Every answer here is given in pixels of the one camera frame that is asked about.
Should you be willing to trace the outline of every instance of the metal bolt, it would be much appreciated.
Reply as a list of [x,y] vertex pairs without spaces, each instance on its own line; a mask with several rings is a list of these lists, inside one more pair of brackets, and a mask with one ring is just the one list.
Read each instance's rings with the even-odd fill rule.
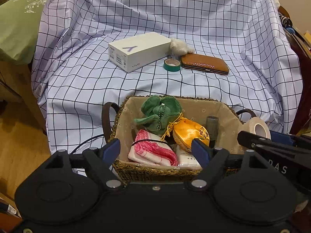
[[191,181],[192,186],[202,188],[207,185],[205,180],[193,180]]
[[119,180],[108,180],[106,185],[110,188],[117,188],[121,186],[121,182]]
[[160,186],[153,186],[152,189],[153,189],[154,191],[159,191],[159,190],[161,189],[161,187],[160,187]]

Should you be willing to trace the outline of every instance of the white fluffy keychain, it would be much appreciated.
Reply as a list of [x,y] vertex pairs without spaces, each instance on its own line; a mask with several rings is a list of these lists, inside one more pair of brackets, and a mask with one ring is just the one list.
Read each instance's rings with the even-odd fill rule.
[[189,47],[186,42],[176,39],[176,38],[171,38],[171,44],[170,48],[172,50],[172,54],[176,56],[182,56],[187,53],[194,53],[194,49]]

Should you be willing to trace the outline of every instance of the green plush toy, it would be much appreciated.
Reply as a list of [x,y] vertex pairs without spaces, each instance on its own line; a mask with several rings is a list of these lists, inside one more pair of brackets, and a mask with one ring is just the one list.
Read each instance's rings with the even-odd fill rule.
[[174,97],[160,98],[152,95],[143,103],[141,111],[145,114],[145,118],[135,118],[134,122],[161,137],[168,123],[173,122],[180,115],[182,108]]

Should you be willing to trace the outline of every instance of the black cable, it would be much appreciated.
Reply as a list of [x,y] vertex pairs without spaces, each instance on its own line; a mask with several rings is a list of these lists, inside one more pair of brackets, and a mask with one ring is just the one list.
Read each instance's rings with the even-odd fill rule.
[[168,145],[172,149],[172,147],[167,142],[161,141],[161,140],[155,140],[155,139],[141,139],[141,140],[137,140],[134,143],[132,143],[131,146],[133,146],[133,145],[135,145],[135,144],[137,144],[139,142],[143,142],[143,141],[152,141],[152,142],[157,142],[157,143],[164,143],[164,144]]
[[74,154],[74,153],[77,151],[77,149],[79,149],[79,148],[80,148],[82,145],[84,145],[85,143],[87,143],[87,142],[89,142],[89,141],[91,141],[91,140],[93,140],[93,139],[96,139],[96,138],[99,138],[99,137],[103,137],[103,136],[104,136],[104,134],[99,134],[99,135],[97,135],[97,136],[94,136],[94,137],[91,137],[91,138],[85,140],[84,142],[82,142],[81,144],[79,144],[70,154]]

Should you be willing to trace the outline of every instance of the grid-patterned sheet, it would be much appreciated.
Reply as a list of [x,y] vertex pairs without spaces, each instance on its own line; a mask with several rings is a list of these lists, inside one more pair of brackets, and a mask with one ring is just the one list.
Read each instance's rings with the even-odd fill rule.
[[[229,75],[167,72],[163,60],[127,74],[108,60],[109,42],[152,31],[222,58]],[[302,92],[273,0],[48,0],[32,82],[52,153],[102,133],[102,104],[127,96],[217,99],[236,111],[253,109],[270,129],[287,133]]]

